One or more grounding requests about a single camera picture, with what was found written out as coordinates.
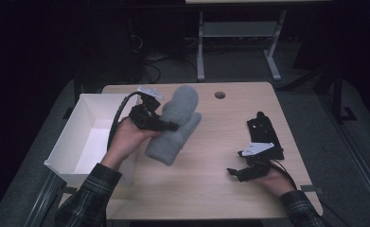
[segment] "black cable on floor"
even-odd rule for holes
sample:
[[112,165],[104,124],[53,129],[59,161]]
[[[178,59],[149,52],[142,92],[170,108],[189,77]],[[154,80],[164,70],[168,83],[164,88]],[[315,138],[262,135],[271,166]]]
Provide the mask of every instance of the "black cable on floor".
[[151,65],[151,64],[145,64],[144,66],[148,66],[148,67],[154,68],[154,69],[158,72],[157,79],[152,80],[151,74],[150,74],[146,69],[145,69],[145,71],[144,71],[144,74],[145,74],[145,75],[146,75],[146,77],[148,77],[148,79],[149,79],[149,83],[150,83],[150,84],[154,84],[154,83],[156,83],[156,82],[160,79],[160,77],[161,77],[161,70],[160,70],[158,67],[156,67],[156,66],[154,66],[154,65]]
[[186,61],[187,63],[189,63],[191,65],[191,67],[193,67],[194,71],[196,71],[196,76],[197,76],[197,68],[196,68],[196,65],[194,65],[193,62],[187,60],[187,59],[184,59],[184,61]]
[[345,226],[347,227],[350,227],[351,225],[349,225],[349,223],[347,223],[347,221],[345,219],[343,219],[340,215],[338,215],[330,206],[328,206],[325,202],[323,202],[322,200],[318,199],[320,201],[320,203],[326,208],[328,209],[328,211],[330,211],[337,219],[339,219]]

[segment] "gray carpet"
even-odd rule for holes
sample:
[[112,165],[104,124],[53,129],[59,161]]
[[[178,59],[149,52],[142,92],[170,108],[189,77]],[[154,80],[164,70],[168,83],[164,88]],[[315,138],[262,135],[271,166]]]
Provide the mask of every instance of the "gray carpet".
[[[275,52],[281,81],[274,81],[268,65],[263,60],[262,48],[252,46],[248,51],[232,51],[222,55],[205,56],[205,82],[225,81],[268,81],[273,87],[281,87],[300,78],[306,71],[291,69],[297,52],[297,44],[281,44]],[[195,63],[195,56],[187,59]],[[196,82],[196,72],[188,61],[166,60],[154,64],[162,73],[158,83]],[[149,68],[156,77],[156,71]],[[277,92],[279,102],[291,127],[296,144],[307,166],[314,185],[320,191],[319,198],[324,206],[324,217],[334,226],[345,226],[335,214],[342,217],[349,226],[370,226],[370,193],[351,158],[347,145],[340,136],[338,126],[328,113],[328,96],[317,96],[312,92],[315,79],[304,83],[291,92]],[[364,160],[370,166],[370,113],[361,103],[353,87],[344,86],[343,105],[352,109],[359,121],[345,122],[344,128],[353,138]],[[50,171],[44,160],[53,149],[67,122],[63,116],[74,106],[73,82],[66,85],[55,106],[44,122],[18,174],[0,204],[0,226],[35,226],[28,223],[31,210],[36,205],[39,192]],[[57,197],[47,213],[36,220],[42,226],[53,226],[53,216],[59,203]],[[282,219],[263,220],[264,226],[291,226]]]

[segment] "round hole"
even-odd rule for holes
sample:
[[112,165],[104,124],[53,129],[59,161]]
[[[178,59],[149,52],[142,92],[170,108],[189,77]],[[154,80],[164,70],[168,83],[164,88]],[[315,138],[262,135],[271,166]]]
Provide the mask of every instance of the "round hole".
[[223,99],[223,98],[225,98],[225,97],[226,97],[226,94],[225,94],[224,92],[216,92],[216,93],[215,93],[215,97],[216,97],[217,99]]

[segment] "wrist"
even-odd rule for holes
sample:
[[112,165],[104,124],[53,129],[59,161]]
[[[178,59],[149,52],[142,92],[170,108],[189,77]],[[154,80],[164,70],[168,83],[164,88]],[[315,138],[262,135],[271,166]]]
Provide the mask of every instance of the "wrist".
[[123,161],[124,161],[124,159],[122,159],[120,157],[117,157],[116,155],[114,155],[111,152],[107,152],[105,154],[105,156],[102,158],[100,163],[103,166],[106,166],[106,167],[111,168],[115,171],[118,171],[119,168],[120,168],[120,165],[122,164]]
[[270,182],[270,191],[276,195],[276,197],[281,197],[282,195],[294,191],[293,186],[285,179],[279,179]]

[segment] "gray plush toy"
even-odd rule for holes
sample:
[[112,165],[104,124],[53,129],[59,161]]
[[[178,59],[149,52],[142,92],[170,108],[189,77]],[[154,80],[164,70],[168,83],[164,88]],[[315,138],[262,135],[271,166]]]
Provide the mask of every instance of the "gray plush toy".
[[179,129],[164,131],[150,139],[146,149],[148,157],[172,166],[179,151],[202,119],[201,114],[194,113],[198,103],[197,91],[188,85],[179,87],[173,93],[172,100],[164,105],[160,119],[178,124]]

